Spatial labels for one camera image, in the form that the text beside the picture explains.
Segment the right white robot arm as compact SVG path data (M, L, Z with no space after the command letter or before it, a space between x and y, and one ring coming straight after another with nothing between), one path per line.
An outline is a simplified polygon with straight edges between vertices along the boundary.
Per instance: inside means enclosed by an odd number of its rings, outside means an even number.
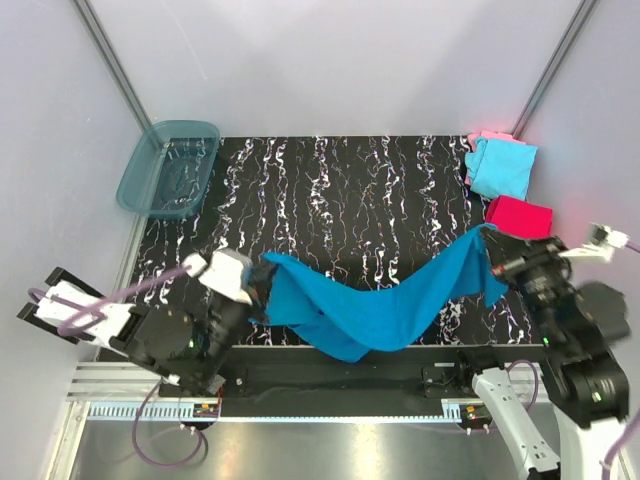
M491 347L458 354L454 384L477 396L501 434L521 479L617 479L619 454L639 427L630 385L611 347L630 335L623 293L599 282L570 282L577 260L608 263L628 235L595 224L569 249L557 237L528 240L484 227L493 276L517 290L542 337L537 383L553 406L561 451L549 446L517 399L508 367Z

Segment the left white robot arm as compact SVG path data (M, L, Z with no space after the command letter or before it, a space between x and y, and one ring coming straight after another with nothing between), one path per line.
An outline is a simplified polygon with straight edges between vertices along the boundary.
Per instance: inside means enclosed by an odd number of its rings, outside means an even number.
M69 343L110 350L193 396L211 397L218 392L224 383L219 370L245 325L251 319L268 320L269 295L258 293L258 283L253 281L247 285L249 303L213 291L201 317L172 306L111 303L94 317L99 324L62 336L58 326L102 295L61 267L51 272L46 284L47 291L29 291L32 301L19 311L19 319Z

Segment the blue t shirt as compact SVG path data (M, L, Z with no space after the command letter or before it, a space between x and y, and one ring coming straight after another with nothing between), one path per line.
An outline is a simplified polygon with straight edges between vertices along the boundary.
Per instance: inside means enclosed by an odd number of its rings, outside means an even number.
M491 272L482 229L468 231L400 284L381 290L356 290L292 256L266 253L263 259L275 268L266 305L269 324L287 327L348 363L372 350L403 350L448 301L481 294L490 307L507 292Z

